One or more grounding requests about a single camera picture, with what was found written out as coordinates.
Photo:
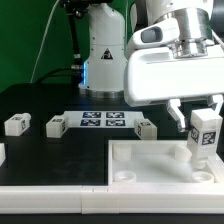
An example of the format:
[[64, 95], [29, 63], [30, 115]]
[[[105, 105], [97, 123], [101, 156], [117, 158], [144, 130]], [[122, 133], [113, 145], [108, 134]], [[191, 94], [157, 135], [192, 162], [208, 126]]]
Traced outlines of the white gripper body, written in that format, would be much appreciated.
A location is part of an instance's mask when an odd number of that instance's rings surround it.
[[125, 101], [136, 107], [224, 95], [224, 50], [219, 45], [207, 50], [207, 56], [182, 59], [174, 59], [167, 47], [134, 52], [124, 75]]

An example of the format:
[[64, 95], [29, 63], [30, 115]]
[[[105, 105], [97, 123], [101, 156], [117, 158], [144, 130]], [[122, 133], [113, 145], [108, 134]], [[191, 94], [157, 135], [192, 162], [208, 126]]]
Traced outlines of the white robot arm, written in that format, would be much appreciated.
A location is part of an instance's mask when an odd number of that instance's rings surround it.
[[179, 110], [205, 100], [218, 114], [224, 103], [224, 0], [134, 0], [133, 34], [109, 7], [113, 0], [59, 0], [69, 18], [90, 17], [90, 54], [82, 60], [70, 26], [80, 91], [95, 97], [123, 95], [130, 106], [166, 104], [180, 131]]

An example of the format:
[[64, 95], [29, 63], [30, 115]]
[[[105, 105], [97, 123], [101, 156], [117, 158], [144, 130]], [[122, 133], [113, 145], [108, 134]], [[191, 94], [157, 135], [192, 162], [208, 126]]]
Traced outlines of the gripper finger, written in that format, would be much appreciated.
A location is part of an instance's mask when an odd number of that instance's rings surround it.
[[214, 110], [216, 114], [219, 114], [224, 103], [222, 94], [211, 95], [207, 99], [208, 105]]
[[180, 111], [181, 101], [179, 99], [170, 99], [167, 102], [167, 111], [176, 121], [179, 132], [186, 131], [185, 117]]

